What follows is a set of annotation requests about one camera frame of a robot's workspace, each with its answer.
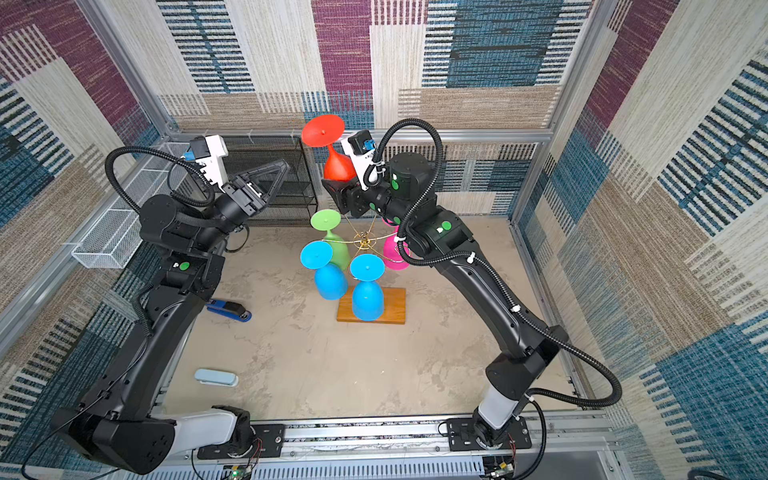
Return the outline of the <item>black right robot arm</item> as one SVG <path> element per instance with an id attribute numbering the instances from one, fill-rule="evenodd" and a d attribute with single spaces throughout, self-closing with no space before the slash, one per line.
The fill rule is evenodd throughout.
<path id="1" fill-rule="evenodd" d="M 425 157 L 401 153 L 389 161 L 382 182 L 374 187 L 358 179 L 322 184 L 341 213 L 358 218 L 373 211 L 403 228 L 409 252 L 444 276 L 493 334 L 500 353 L 486 368 L 489 386 L 473 421 L 479 444 L 494 448 L 507 441 L 507 430 L 528 403 L 532 384 L 568 335 L 533 315 L 498 275 L 488 272 L 470 229 L 427 189 L 434 176 L 435 168 Z"/>

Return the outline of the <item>blue plastic wine glass rear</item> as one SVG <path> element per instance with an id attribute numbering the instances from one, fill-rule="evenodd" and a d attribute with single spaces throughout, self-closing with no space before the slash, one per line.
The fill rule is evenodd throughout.
<path id="1" fill-rule="evenodd" d="M 341 299 L 348 290 L 348 283 L 342 270 L 332 262 L 333 249 L 324 241 L 307 244 L 301 251 L 301 264 L 314 271 L 314 282 L 320 296 L 325 300 Z"/>

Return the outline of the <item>red plastic wine glass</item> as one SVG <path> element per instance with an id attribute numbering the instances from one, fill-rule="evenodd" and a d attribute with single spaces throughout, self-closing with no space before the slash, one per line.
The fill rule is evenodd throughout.
<path id="1" fill-rule="evenodd" d="M 337 115 L 326 114 L 310 120 L 303 128 L 301 139 L 312 148 L 326 147 L 328 159 L 323 169 L 325 180 L 348 182 L 356 177 L 351 159 L 336 151 L 334 144 L 339 141 L 345 130 L 343 119 Z"/>

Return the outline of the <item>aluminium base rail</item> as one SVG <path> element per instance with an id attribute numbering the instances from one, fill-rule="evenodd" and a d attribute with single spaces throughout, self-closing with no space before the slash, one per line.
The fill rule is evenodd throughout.
<path id="1" fill-rule="evenodd" d="M 490 479 L 500 466 L 522 473 L 540 439 L 545 455 L 535 479 L 627 479 L 618 442 L 599 411 L 535 412 L 523 418 L 521 440 L 485 450 L 465 433 L 451 435 L 446 415 L 280 420 L 259 459 L 205 460 L 177 454 L 152 479 Z"/>

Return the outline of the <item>blue plastic wine glass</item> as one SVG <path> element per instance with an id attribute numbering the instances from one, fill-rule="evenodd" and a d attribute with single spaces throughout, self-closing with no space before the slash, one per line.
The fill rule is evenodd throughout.
<path id="1" fill-rule="evenodd" d="M 384 262 L 376 255 L 363 254 L 352 260 L 349 270 L 358 281 L 352 297 L 354 315 L 365 322 L 378 320 L 384 313 L 384 293 L 377 283 L 386 271 Z"/>
<path id="2" fill-rule="evenodd" d="M 348 283 L 342 270 L 332 262 L 333 249 L 324 241 L 307 244 L 301 251 L 301 264 L 314 271 L 314 282 L 320 296 L 325 300 L 341 299 L 348 290 Z"/>

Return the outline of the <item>wooden rack base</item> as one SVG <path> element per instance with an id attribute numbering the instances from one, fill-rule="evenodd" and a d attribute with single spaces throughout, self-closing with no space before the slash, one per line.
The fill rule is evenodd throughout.
<path id="1" fill-rule="evenodd" d="M 376 320 L 361 320 L 353 311 L 353 291 L 350 290 L 340 300 L 336 320 L 347 323 L 404 325 L 406 323 L 406 290 L 403 288 L 384 288 L 384 311 Z"/>

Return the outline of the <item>green plastic wine glass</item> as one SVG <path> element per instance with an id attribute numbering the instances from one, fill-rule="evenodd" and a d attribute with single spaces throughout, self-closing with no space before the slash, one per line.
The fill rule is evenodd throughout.
<path id="1" fill-rule="evenodd" d="M 341 224 L 341 214 L 333 209 L 319 210 L 312 215 L 310 223 L 315 230 L 325 233 L 323 241 L 329 244 L 333 251 L 331 263 L 342 271 L 346 270 L 351 262 L 349 248 L 345 240 L 333 231 Z"/>

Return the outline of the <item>blue plastic wine glass front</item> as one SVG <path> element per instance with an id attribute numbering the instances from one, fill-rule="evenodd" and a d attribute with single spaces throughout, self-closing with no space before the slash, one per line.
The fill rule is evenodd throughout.
<path id="1" fill-rule="evenodd" d="M 358 281 L 352 297 L 354 315 L 365 322 L 378 320 L 384 313 L 384 293 L 377 283 L 386 271 L 384 262 L 376 255 L 363 254 L 352 260 L 349 270 Z"/>

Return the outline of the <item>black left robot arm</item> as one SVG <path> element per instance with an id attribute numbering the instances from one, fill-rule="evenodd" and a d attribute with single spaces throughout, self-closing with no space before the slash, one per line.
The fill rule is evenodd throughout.
<path id="1" fill-rule="evenodd" d="M 152 410 L 166 368 L 218 287 L 229 234 L 266 209 L 288 172 L 288 164 L 278 160 L 238 175 L 203 210 L 169 194 L 139 207 L 140 236 L 158 248 L 161 266 L 132 300 L 138 323 L 104 375 L 77 407 L 53 416 L 52 429 L 70 448 L 137 474 L 185 450 L 252 450 L 255 433 L 243 409 L 217 405 L 169 418 L 155 418 Z"/>

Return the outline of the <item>magenta plastic wine glass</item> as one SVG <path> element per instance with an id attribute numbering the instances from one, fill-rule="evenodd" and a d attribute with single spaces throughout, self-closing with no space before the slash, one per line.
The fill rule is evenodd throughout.
<path id="1" fill-rule="evenodd" d="M 390 270 L 401 271 L 409 267 L 409 264 L 403 260 L 399 253 L 395 233 L 385 239 L 382 256 L 385 266 Z"/>

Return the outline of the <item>light blue flat case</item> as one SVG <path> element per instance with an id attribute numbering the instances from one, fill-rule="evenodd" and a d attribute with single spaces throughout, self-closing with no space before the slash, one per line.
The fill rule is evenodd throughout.
<path id="1" fill-rule="evenodd" d="M 194 379 L 202 385 L 234 388 L 239 383 L 239 377 L 221 370 L 201 368 L 195 371 Z"/>

